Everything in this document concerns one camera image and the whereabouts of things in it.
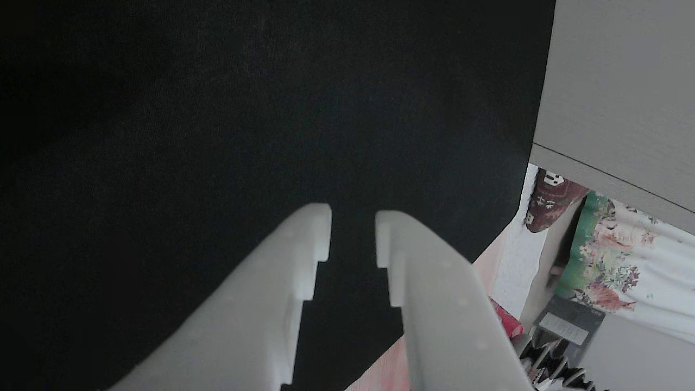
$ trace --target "gray cabinet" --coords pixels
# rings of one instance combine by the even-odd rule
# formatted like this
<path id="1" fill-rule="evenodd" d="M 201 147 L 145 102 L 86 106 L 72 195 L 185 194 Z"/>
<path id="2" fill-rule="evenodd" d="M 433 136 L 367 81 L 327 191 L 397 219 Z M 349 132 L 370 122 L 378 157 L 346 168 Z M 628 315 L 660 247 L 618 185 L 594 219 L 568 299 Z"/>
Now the gray cabinet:
<path id="1" fill-rule="evenodd" d="M 694 15 L 559 0 L 531 162 L 695 232 Z"/>

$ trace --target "floral fabric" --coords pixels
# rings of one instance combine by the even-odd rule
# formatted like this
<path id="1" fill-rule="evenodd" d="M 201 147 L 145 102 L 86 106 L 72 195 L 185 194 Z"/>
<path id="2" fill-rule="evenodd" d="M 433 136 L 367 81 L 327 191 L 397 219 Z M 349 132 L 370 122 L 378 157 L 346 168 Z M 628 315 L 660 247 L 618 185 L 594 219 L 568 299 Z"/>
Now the floral fabric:
<path id="1" fill-rule="evenodd" d="M 591 192 L 556 293 L 695 343 L 695 237 Z"/>

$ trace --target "white label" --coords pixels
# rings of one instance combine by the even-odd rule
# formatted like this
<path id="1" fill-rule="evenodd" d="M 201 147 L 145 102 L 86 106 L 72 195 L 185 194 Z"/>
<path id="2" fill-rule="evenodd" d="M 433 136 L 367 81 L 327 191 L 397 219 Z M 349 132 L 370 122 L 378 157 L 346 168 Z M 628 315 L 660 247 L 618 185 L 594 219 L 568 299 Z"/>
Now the white label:
<path id="1" fill-rule="evenodd" d="M 584 340 L 589 335 L 589 332 L 583 328 L 579 328 L 551 313 L 547 313 L 540 323 L 538 323 L 538 326 L 541 326 L 551 333 L 555 333 L 573 344 L 580 346 L 584 343 Z"/>

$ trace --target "red patterned fabric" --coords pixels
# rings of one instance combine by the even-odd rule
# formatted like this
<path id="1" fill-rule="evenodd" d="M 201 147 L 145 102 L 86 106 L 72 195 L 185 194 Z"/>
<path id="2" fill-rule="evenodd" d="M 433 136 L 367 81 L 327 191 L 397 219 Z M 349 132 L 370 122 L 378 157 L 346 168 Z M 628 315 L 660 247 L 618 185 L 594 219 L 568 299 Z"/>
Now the red patterned fabric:
<path id="1" fill-rule="evenodd" d="M 550 227 L 567 207 L 583 199 L 589 189 L 558 174 L 538 170 L 536 189 L 526 213 L 526 228 L 531 232 L 540 232 Z"/>

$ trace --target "black fabric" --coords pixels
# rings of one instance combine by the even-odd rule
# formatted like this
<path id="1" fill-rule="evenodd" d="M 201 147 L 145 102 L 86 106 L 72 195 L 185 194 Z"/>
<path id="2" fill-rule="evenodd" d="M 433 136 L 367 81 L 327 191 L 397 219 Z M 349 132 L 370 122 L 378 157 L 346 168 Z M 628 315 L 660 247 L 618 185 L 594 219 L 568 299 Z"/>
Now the black fabric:
<path id="1" fill-rule="evenodd" d="M 328 202 L 287 390 L 342 390 L 402 334 L 375 212 L 474 260 L 516 211 L 554 8 L 533 3 L 3 12 L 0 383 L 107 388 L 282 219 Z"/>

